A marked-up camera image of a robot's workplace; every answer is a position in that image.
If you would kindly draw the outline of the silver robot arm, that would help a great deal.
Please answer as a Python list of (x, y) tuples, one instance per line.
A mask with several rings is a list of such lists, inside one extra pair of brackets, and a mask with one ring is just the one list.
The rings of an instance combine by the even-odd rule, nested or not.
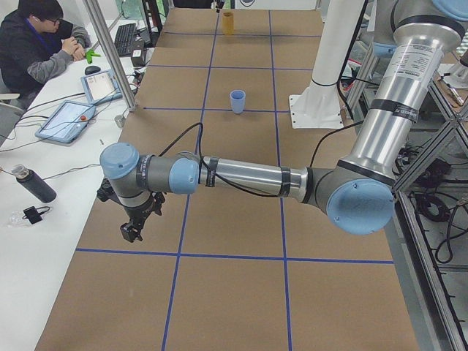
[(443, 56), (467, 30), (465, 1), (381, 1), (375, 33), (395, 49), (351, 152), (334, 169), (301, 170), (180, 153), (141, 155), (114, 143), (100, 155), (105, 175), (97, 196), (121, 205), (129, 221), (125, 240), (140, 239), (150, 214), (159, 214), (166, 193), (188, 195), (199, 185), (231, 186), (260, 197), (292, 197), (325, 213), (354, 235), (382, 229), (394, 212), (392, 166)]

